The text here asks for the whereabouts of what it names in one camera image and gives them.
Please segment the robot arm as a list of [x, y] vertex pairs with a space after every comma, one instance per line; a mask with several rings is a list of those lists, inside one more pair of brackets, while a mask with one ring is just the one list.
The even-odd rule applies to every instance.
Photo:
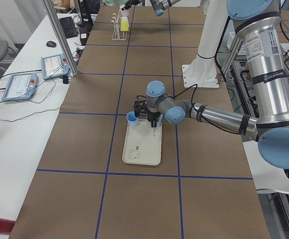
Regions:
[[[122, 5], [121, 10], [122, 11], [128, 10], [133, 5], [136, 6], [142, 2], [143, 2], [143, 0], [129, 0], [125, 4]], [[151, 6], [152, 6], [156, 16], [163, 15], [164, 11], [166, 9], [172, 7], [173, 5], [175, 5], [178, 2], [180, 2], [180, 0], [163, 0], [163, 1], [150, 0]]]
[[161, 81], [151, 81], [141, 112], [156, 125], [159, 116], [171, 124], [184, 118], [208, 123], [222, 131], [244, 135], [258, 144], [262, 159], [289, 169], [289, 70], [278, 38], [281, 9], [278, 0], [213, 0], [204, 23], [196, 58], [182, 66], [185, 88], [216, 88], [215, 71], [224, 71], [217, 61], [224, 33], [230, 22], [246, 48], [251, 82], [246, 95], [238, 86], [229, 89], [236, 108], [230, 112], [181, 100], [166, 92]]

